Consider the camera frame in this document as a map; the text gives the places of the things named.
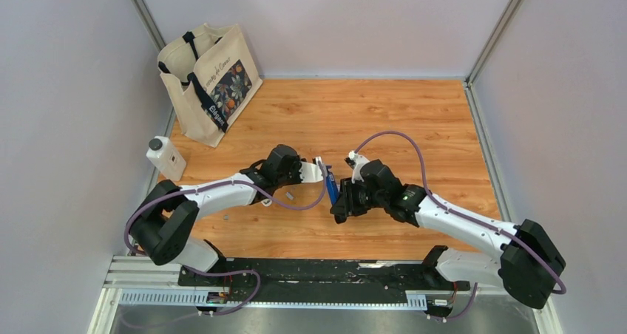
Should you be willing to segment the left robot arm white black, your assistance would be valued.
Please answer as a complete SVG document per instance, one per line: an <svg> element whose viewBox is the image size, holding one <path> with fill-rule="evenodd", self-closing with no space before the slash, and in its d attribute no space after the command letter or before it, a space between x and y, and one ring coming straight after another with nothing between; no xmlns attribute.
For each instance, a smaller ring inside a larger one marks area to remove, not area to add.
<svg viewBox="0 0 627 334"><path fill-rule="evenodd" d="M195 239L197 221L229 208L269 200L288 185L305 181L308 163L287 145L274 147L258 160L225 179L200 185L159 182L128 220L125 233L157 265L179 264L197 271L207 285L215 286L226 276L220 255L206 240Z"/></svg>

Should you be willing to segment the blue stapler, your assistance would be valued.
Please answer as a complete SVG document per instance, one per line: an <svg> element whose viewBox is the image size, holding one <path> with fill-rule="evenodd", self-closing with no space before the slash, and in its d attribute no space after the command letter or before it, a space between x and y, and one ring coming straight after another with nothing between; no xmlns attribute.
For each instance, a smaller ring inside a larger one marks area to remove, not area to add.
<svg viewBox="0 0 627 334"><path fill-rule="evenodd" d="M332 166L326 166L325 169L326 169L325 187L326 187L331 205L334 205L339 198L339 185L336 182L333 172L331 171Z"/></svg>

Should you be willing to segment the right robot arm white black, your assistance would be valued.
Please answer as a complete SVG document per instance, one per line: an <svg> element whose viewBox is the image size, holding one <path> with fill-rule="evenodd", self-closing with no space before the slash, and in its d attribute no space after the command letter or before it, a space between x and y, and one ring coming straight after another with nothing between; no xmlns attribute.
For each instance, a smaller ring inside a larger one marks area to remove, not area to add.
<svg viewBox="0 0 627 334"><path fill-rule="evenodd" d="M476 249L434 247L421 269L428 287L457 281L488 284L538 310L552 294L563 292L558 279L566 261L539 223L526 219L517 225L459 208L423 186L402 183L381 160L355 154L345 162L352 174L341 180L330 209L336 223L382 209L397 222L441 232Z"/></svg>

